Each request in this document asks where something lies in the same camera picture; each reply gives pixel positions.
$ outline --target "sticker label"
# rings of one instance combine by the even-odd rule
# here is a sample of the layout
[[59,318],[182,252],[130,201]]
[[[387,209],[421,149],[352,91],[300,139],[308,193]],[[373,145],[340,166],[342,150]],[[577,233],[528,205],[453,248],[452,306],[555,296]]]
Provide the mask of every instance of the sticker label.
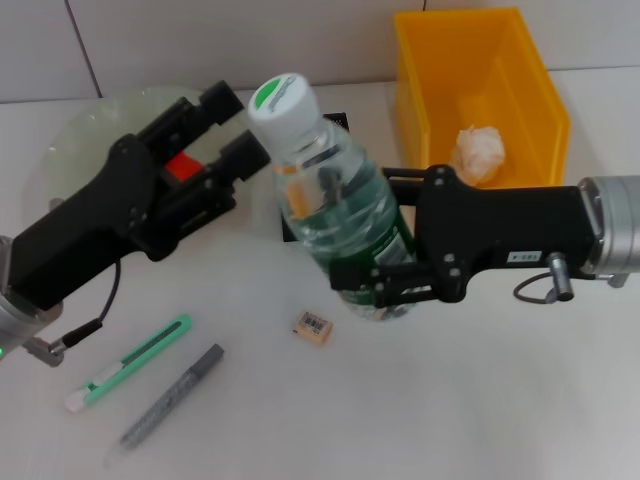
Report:
[[507,257],[507,263],[530,263],[538,262],[542,257],[540,250],[533,250],[529,252],[509,252]]

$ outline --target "bottle cap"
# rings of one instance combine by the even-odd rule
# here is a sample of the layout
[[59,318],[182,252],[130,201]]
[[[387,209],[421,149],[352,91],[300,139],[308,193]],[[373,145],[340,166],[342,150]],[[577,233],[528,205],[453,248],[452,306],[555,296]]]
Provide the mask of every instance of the bottle cap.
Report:
[[297,73],[272,78],[249,102],[249,118],[275,145],[309,131],[320,117],[309,82]]

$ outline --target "bottle label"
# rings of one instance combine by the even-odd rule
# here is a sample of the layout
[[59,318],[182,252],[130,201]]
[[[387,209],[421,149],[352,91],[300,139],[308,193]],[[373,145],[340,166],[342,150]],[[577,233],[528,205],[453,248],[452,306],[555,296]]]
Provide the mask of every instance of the bottle label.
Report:
[[[328,274],[329,263],[337,259],[328,260],[316,257],[315,260]],[[413,237],[400,213],[400,209],[397,209],[391,226],[376,242],[358,253],[348,257],[340,257],[340,261],[372,268],[376,265],[398,265],[415,261]],[[340,296],[345,302],[355,305],[373,306],[374,303],[372,288],[363,288],[358,291],[343,290],[340,292]]]

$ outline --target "white table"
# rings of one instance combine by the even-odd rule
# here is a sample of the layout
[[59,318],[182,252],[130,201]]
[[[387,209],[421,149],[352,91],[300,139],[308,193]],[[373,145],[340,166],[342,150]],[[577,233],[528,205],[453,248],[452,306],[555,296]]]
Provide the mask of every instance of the white table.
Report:
[[[567,181],[640,173],[640,69],[553,78],[574,125]],[[398,162],[393,88],[317,89],[323,111],[346,111],[353,135],[386,165]],[[0,106],[3,233],[44,212],[39,158],[89,102]],[[486,272],[460,304],[367,322],[299,247],[279,240],[268,171],[237,198],[236,210],[165,261],[126,258],[105,327],[61,367],[23,351],[1,362],[3,479],[638,478],[636,278],[619,291],[576,283],[576,300],[543,307],[511,296],[530,271]],[[42,336],[93,318],[112,274],[73,294]],[[316,348],[291,333],[302,309],[335,322],[332,343]],[[81,382],[182,312],[193,316],[192,331],[92,408],[64,410]],[[214,342],[224,361],[135,454],[105,471],[109,446]]]

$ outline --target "eraser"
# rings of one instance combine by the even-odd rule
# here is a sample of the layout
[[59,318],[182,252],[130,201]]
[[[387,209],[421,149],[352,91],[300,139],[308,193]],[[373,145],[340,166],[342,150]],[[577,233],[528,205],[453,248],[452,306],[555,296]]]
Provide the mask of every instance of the eraser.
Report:
[[301,337],[322,345],[327,341],[333,328],[333,322],[309,312],[302,312],[293,329]]

